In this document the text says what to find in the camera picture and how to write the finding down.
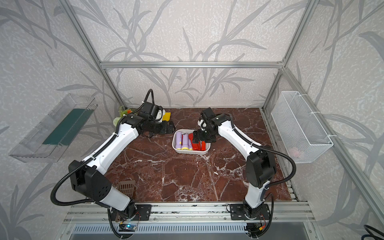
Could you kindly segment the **purple flashlight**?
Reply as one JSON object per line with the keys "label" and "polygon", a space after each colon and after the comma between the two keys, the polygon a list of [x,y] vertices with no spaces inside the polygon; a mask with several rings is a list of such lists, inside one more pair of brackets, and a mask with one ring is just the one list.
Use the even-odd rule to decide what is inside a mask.
{"label": "purple flashlight", "polygon": [[192,141],[190,139],[188,139],[188,145],[189,145],[189,150],[192,151],[193,145],[192,145]]}
{"label": "purple flashlight", "polygon": [[185,133],[185,144],[182,146],[182,150],[186,150],[186,151],[189,151],[189,145],[188,145],[188,139],[189,139],[189,135],[187,133]]}
{"label": "purple flashlight", "polygon": [[177,150],[181,150],[182,149],[182,144],[183,144],[183,134],[182,134],[182,132],[177,132],[176,133],[176,145],[175,145],[175,148]]}

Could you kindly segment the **white plastic storage box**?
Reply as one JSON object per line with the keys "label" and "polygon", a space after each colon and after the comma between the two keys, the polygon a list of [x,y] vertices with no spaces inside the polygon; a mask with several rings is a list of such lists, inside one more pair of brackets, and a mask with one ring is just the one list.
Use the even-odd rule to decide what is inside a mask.
{"label": "white plastic storage box", "polygon": [[211,148],[210,143],[200,141],[193,143],[193,132],[195,130],[180,129],[175,131],[172,147],[179,154],[205,155]]}

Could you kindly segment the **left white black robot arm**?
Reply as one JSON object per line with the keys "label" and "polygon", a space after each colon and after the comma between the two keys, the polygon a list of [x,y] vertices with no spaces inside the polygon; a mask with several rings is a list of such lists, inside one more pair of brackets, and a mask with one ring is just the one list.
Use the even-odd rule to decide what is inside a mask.
{"label": "left white black robot arm", "polygon": [[[72,206],[83,203],[97,205],[114,210],[125,218],[132,219],[137,208],[135,201],[113,187],[105,174],[117,156],[139,135],[149,133],[155,135],[171,135],[176,127],[172,121],[163,119],[166,111],[155,104],[152,89],[148,90],[142,104],[133,112],[123,115],[118,120],[112,135],[92,154],[82,161],[72,161],[69,172],[53,187],[51,202],[56,206]],[[57,199],[60,186],[71,181],[72,189],[85,196],[83,200],[63,202]]]}

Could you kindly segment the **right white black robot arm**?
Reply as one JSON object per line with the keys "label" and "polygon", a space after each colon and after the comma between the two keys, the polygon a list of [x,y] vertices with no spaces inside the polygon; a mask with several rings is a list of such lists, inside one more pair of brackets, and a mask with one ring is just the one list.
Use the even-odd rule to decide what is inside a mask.
{"label": "right white black robot arm", "polygon": [[[294,177],[297,171],[295,161],[286,154],[253,141],[236,127],[233,116],[230,114],[215,114],[211,108],[207,108],[201,112],[198,126],[200,129],[193,132],[195,143],[198,141],[214,143],[216,137],[220,136],[231,143],[245,158],[249,187],[243,200],[243,207],[237,212],[241,218],[256,219],[263,210],[267,209],[266,191],[270,187],[283,184]],[[275,156],[288,160],[292,170],[284,179],[273,182],[272,179],[277,172]]]}

